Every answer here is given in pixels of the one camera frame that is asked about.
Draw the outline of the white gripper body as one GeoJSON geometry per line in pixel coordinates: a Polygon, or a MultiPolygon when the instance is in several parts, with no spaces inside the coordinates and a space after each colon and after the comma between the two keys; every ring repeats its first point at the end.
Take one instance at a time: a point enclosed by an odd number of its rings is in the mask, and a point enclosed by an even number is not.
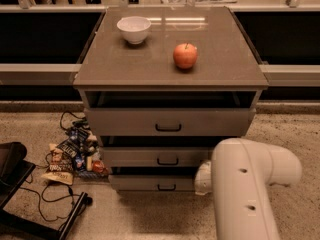
{"type": "Polygon", "coordinates": [[[197,195],[206,195],[212,192],[211,162],[209,160],[199,166],[194,179],[194,189],[197,195]]]}

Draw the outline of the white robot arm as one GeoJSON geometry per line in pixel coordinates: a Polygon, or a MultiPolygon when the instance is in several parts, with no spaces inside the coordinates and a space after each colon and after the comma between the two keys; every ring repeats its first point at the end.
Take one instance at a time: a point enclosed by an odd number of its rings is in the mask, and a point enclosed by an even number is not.
{"type": "Polygon", "coordinates": [[[200,165],[194,188],[213,195],[217,240],[280,240],[267,188],[290,187],[301,177],[301,162],[290,150],[230,138],[200,165]]]}

